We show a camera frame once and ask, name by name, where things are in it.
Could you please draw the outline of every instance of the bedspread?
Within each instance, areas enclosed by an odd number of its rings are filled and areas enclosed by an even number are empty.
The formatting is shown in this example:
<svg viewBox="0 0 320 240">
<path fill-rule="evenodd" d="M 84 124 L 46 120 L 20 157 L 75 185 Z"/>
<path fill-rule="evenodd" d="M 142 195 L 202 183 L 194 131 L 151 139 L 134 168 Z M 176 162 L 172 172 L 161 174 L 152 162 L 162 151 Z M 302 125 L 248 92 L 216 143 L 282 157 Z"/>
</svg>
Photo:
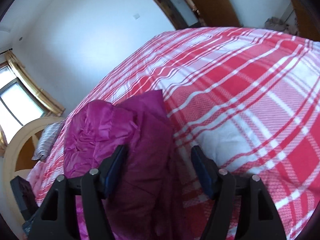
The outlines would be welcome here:
<svg viewBox="0 0 320 240">
<path fill-rule="evenodd" d="M 28 176 L 37 203 L 63 173 L 64 136 L 74 114 L 94 99 L 117 104 L 161 89 L 193 236 L 201 236 L 212 208 L 190 160 L 191 147 L 200 145 L 218 166 L 259 174 L 287 238 L 294 239 L 320 197 L 319 66 L 319 43 L 275 31 L 199 28 L 158 35 L 109 73 L 68 116 L 51 155 Z"/>
</svg>

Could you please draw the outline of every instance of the window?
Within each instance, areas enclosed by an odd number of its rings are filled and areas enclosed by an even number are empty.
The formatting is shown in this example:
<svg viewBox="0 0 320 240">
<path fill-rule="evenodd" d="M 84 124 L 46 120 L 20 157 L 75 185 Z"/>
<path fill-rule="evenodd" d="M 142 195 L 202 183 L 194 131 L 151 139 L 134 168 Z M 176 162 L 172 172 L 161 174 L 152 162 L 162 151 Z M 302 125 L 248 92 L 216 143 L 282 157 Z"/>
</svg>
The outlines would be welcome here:
<svg viewBox="0 0 320 240">
<path fill-rule="evenodd" d="M 27 90 L 6 63 L 0 64 L 0 125 L 9 143 L 25 124 L 47 110 Z"/>
</svg>

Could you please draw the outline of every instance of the gold curtain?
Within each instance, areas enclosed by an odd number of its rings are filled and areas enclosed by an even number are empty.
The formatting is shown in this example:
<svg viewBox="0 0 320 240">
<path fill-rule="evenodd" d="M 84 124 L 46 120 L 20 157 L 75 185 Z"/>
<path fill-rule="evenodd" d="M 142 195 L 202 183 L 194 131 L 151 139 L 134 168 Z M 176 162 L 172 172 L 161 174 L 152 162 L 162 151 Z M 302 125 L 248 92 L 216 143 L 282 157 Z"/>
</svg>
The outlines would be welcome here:
<svg viewBox="0 0 320 240">
<path fill-rule="evenodd" d="M 31 94 L 33 94 L 35 98 L 49 110 L 49 112 L 52 112 L 56 116 L 61 116 L 65 108 L 53 99 L 45 90 L 36 85 L 12 51 L 7 51 L 5 58 L 14 74 L 21 80 Z"/>
<path fill-rule="evenodd" d="M 7 146 L 8 146 L 7 139 L 5 138 L 4 132 L 0 125 L 0 156 L 4 155 Z"/>
</svg>

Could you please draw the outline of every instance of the ceiling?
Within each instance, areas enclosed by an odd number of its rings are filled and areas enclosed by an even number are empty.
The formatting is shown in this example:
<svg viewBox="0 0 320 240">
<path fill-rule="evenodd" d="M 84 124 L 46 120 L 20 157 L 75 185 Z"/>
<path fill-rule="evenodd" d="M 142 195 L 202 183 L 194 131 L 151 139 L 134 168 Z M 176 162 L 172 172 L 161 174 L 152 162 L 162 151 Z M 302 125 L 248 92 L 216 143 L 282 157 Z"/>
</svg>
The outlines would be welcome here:
<svg viewBox="0 0 320 240">
<path fill-rule="evenodd" d="M 15 0 L 0 22 L 0 53 L 21 42 L 52 1 Z"/>
</svg>

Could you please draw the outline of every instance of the curtain rod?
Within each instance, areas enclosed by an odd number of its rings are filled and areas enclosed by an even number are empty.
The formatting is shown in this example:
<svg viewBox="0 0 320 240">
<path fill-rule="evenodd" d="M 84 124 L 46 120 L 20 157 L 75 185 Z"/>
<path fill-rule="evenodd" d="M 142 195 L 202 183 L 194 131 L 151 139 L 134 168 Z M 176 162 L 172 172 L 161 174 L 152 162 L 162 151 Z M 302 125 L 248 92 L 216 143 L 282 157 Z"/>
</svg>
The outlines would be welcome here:
<svg viewBox="0 0 320 240">
<path fill-rule="evenodd" d="M 9 50 L 12 50 L 12 48 L 11 48 L 11 49 L 7 49 L 7 50 L 4 51 L 4 52 L 1 52 L 0 55 L 6 53 L 6 52 L 9 51 Z"/>
</svg>

